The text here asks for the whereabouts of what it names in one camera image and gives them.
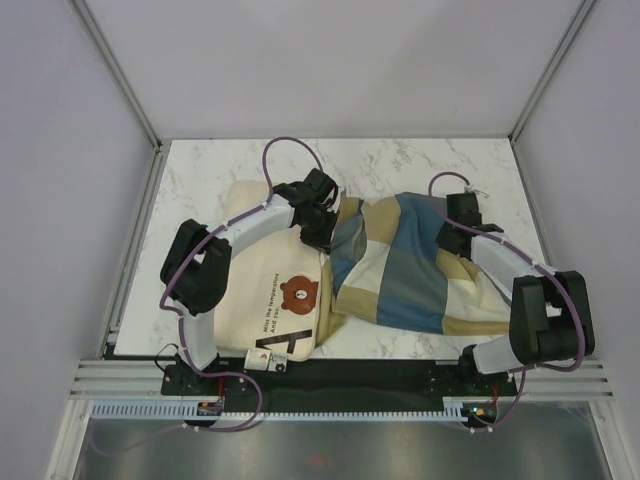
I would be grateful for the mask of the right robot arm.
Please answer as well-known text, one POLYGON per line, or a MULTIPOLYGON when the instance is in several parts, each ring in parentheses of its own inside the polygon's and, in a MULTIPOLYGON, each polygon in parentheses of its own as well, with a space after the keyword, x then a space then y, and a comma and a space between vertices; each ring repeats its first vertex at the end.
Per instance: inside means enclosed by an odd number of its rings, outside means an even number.
POLYGON ((474 193, 446 197, 437 244, 490 273, 511 294, 509 330, 495 340, 471 345, 459 358, 457 382, 469 394, 491 386, 494 375, 534 367, 570 372, 595 350, 585 278, 538 264, 482 220, 474 193))

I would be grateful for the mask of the cream bear print pillow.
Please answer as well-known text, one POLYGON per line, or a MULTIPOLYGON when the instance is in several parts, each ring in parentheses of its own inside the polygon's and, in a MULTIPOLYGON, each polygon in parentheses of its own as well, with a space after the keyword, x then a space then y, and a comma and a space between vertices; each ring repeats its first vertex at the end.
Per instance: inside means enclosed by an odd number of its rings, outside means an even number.
POLYGON ((268 349, 303 362, 316 344, 321 254, 300 240, 295 210, 279 195, 220 234, 232 260, 213 311, 214 341, 225 354, 268 349))

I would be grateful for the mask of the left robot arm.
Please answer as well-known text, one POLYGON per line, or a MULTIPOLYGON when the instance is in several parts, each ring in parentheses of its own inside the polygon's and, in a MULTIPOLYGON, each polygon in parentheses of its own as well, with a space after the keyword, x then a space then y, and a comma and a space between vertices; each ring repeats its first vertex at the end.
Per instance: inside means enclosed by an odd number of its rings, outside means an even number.
POLYGON ((183 222, 160 271, 165 285, 159 308, 178 315, 179 352, 188 364, 184 383, 197 394, 219 380, 214 309, 225 295, 232 259, 262 239, 295 226, 301 242, 328 254, 338 219, 336 182, 314 168, 302 181, 270 185, 265 200, 222 222, 213 231, 183 222))

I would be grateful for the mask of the blue beige checked pillowcase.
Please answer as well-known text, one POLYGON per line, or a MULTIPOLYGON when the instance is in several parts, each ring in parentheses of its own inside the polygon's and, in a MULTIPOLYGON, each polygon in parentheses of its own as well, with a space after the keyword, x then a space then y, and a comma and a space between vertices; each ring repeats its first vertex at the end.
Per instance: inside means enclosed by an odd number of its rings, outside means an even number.
POLYGON ((508 332, 502 292, 479 266, 437 245, 445 207, 442 198, 409 192, 341 196, 322 265, 317 344, 349 317, 435 335, 508 332))

